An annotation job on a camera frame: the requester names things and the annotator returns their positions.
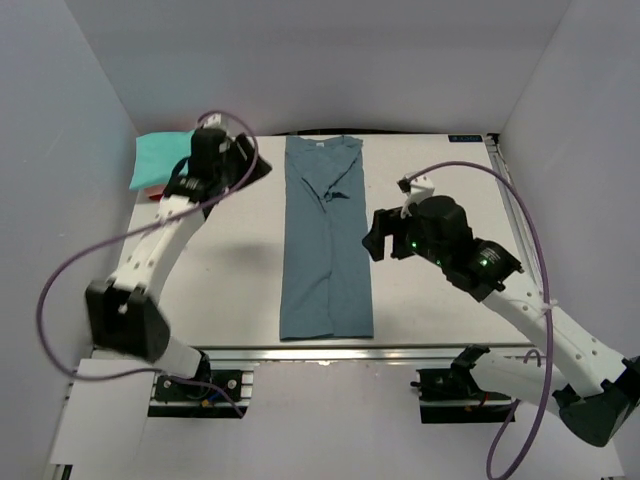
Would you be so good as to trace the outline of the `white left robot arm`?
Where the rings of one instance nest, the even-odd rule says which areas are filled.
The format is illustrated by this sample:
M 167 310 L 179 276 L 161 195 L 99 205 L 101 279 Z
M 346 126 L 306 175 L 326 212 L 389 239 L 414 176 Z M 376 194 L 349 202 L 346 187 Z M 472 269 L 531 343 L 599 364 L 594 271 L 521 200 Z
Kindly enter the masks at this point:
M 169 375 L 188 398 L 211 387 L 210 369 L 200 350 L 177 340 L 159 299 L 171 270 L 191 237 L 226 195 L 268 175 L 271 166 L 245 134 L 199 128 L 190 153 L 174 167 L 155 216 L 128 259 L 108 279 L 85 291 L 95 346 L 136 358 Z

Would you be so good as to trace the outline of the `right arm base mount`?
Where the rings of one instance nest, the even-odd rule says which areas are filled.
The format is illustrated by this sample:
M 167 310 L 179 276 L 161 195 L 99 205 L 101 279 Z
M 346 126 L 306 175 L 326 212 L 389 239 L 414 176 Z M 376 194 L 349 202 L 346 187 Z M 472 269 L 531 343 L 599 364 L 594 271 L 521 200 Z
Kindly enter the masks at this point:
M 513 403 L 500 393 L 470 393 L 450 369 L 418 370 L 411 387 L 418 394 L 421 423 L 426 425 L 502 423 Z

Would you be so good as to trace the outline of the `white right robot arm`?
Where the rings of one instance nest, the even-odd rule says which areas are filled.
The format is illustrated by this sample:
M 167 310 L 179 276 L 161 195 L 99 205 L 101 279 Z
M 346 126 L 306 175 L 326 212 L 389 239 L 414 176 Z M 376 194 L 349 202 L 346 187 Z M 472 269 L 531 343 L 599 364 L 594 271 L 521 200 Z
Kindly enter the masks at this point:
M 496 392 L 534 402 L 585 443 L 604 447 L 639 406 L 639 360 L 627 358 L 544 299 L 520 261 L 495 241 L 475 236 L 465 210 L 448 196 L 375 211 L 362 240 L 371 258 L 421 257 L 458 290 L 513 325 L 546 356 L 549 373 L 466 347 L 451 364 L 461 397 Z

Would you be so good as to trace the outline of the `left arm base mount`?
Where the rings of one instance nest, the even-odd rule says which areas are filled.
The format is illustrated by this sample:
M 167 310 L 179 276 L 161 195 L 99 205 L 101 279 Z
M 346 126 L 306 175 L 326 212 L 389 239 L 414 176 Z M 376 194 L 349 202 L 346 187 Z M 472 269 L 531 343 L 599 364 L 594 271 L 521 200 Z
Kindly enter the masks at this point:
M 171 376 L 155 380 L 148 407 L 149 418 L 239 419 L 248 409 L 253 370 L 240 364 L 214 364 L 207 386 L 186 385 Z

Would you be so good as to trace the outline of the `blue t shirt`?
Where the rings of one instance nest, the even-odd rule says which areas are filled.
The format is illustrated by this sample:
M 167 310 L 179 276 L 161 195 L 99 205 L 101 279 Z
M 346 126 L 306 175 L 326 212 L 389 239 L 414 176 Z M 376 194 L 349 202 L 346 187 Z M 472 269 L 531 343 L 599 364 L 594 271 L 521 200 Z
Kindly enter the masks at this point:
M 286 140 L 283 341 L 374 335 L 362 147 L 351 136 Z

